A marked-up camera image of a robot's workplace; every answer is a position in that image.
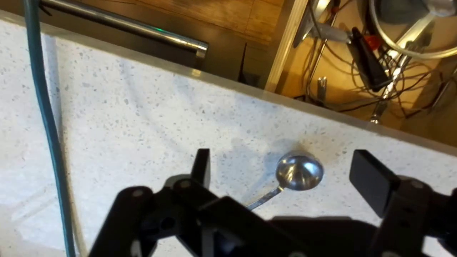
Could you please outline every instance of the spoon bowl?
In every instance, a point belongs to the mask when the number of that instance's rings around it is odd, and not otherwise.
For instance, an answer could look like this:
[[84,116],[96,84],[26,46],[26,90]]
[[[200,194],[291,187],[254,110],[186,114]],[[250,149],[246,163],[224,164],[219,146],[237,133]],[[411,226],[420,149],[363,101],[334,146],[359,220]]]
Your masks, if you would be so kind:
[[283,156],[276,170],[276,179],[283,189],[310,190],[324,176],[323,164],[307,151],[290,151]]

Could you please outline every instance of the metal spoon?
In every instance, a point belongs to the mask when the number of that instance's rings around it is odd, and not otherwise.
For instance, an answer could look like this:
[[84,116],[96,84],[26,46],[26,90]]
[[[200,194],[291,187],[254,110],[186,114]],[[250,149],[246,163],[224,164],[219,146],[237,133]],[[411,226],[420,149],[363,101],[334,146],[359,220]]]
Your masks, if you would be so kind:
[[266,193],[257,201],[249,206],[250,210],[267,203],[284,189],[296,191],[314,189],[324,176],[323,164],[307,151],[290,151],[283,156],[276,169],[276,180],[279,187]]

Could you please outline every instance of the black cable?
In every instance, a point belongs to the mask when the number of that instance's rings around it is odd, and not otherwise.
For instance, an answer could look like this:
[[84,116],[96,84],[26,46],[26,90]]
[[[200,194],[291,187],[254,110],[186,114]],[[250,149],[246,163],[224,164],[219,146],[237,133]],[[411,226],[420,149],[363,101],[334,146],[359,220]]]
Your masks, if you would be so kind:
[[394,91],[396,94],[400,97],[400,94],[404,93],[404,87],[406,87],[406,79],[404,79],[404,73],[400,73],[399,76],[400,79],[396,81],[394,84]]
[[359,109],[363,109],[363,107],[369,107],[369,106],[373,106],[373,104],[379,104],[379,103],[381,103],[381,101],[387,101],[387,100],[389,100],[389,99],[386,99],[386,100],[377,100],[377,101],[371,101],[371,103],[360,104],[360,106],[356,106],[356,107],[337,110],[337,111],[339,111],[339,113],[349,113],[349,111],[354,111],[354,110],[359,110]]
[[421,61],[409,63],[406,70],[411,70],[414,67],[424,67],[424,69],[427,69],[427,71],[433,71],[433,69],[430,66],[427,66],[426,63],[421,63]]
[[397,101],[399,101],[399,107],[400,107],[403,116],[407,117],[407,113],[406,113],[406,110],[404,110],[404,107],[403,107],[401,97],[397,97]]
[[66,179],[57,127],[54,123],[54,116],[53,116],[53,110],[51,110],[51,104],[47,93],[37,0],[24,0],[24,16],[26,16],[26,24],[27,24],[31,76],[36,87],[37,101],[41,111],[43,126],[47,137],[53,170],[54,170],[54,180],[57,187],[66,253],[69,257],[74,257],[76,251],[74,251],[74,241],[73,241],[69,184]]
[[340,7],[336,7],[334,13],[341,11],[343,9],[346,9],[353,0],[347,0],[344,2],[344,4],[341,4]]
[[426,73],[426,74],[420,76],[420,79],[418,79],[414,84],[411,84],[411,86],[406,87],[406,89],[404,89],[404,91],[409,91],[409,90],[413,90],[414,87],[417,87],[417,86],[418,86],[418,83],[421,83],[427,76],[428,76],[428,73]]
[[341,63],[344,63],[344,64],[351,64],[351,61],[349,61],[349,60],[344,60],[341,56],[339,56],[330,46],[329,46],[329,43],[324,43],[324,46],[326,46],[326,49],[331,53],[331,56],[334,56],[336,59],[339,59]]
[[451,80],[454,80],[454,77],[451,76],[451,77],[448,77],[447,80],[444,80],[443,79],[443,73],[440,73],[440,90],[436,93],[436,96],[433,97],[433,100],[428,103],[428,104],[426,104],[424,107],[420,107],[420,109],[417,109],[417,110],[414,110],[414,111],[411,111],[411,113],[407,113],[403,107],[401,107],[401,104],[400,104],[400,107],[403,109],[401,111],[403,111],[403,114],[404,114],[404,117],[406,119],[410,119],[410,117],[413,117],[413,116],[416,116],[416,114],[418,114],[418,113],[421,113],[421,111],[424,111],[424,110],[430,110],[430,109],[433,109],[433,104],[437,101],[437,99],[438,99],[438,96],[440,96],[440,93],[441,93],[441,89],[448,83],[448,81],[451,81]]
[[411,74],[411,76],[404,76],[404,80],[414,80],[416,77],[423,77],[423,76],[430,76],[433,71],[424,71],[424,73],[417,73],[417,74]]
[[313,46],[310,49],[310,53],[307,56],[307,59],[303,63],[303,69],[301,69],[301,89],[303,89],[303,94],[299,96],[300,99],[303,99],[304,101],[307,101],[307,96],[309,96],[309,84],[304,81],[306,74],[309,74],[309,67],[314,63],[316,57],[316,51],[317,51],[317,39],[314,37],[313,40]]

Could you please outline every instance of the spoon handle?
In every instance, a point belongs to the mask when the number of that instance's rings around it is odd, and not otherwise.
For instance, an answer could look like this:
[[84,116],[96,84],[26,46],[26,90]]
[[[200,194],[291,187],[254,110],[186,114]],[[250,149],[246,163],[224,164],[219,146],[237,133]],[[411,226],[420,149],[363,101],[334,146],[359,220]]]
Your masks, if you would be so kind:
[[267,203],[269,200],[271,200],[273,197],[276,197],[279,193],[281,193],[283,189],[281,187],[276,187],[274,190],[266,193],[263,197],[260,197],[257,201],[254,201],[253,204],[250,204],[247,209],[249,210],[254,210],[259,206]]

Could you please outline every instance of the metal pipe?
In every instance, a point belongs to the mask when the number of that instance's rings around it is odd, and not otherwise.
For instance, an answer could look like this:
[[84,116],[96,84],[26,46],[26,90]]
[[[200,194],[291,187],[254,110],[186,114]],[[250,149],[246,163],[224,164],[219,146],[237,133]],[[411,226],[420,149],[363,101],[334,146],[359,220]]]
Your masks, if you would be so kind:
[[209,50],[209,44],[206,41],[186,37],[183,34],[177,34],[173,31],[167,31],[164,29],[144,24],[137,20],[119,16],[116,13],[110,13],[91,6],[86,6],[74,2],[63,2],[63,0],[40,0],[40,3],[46,7],[70,13],[73,16],[83,17],[96,23],[116,27],[129,33],[143,36],[143,37],[161,40],[183,49],[194,50],[196,56],[200,59],[204,59],[206,51]]

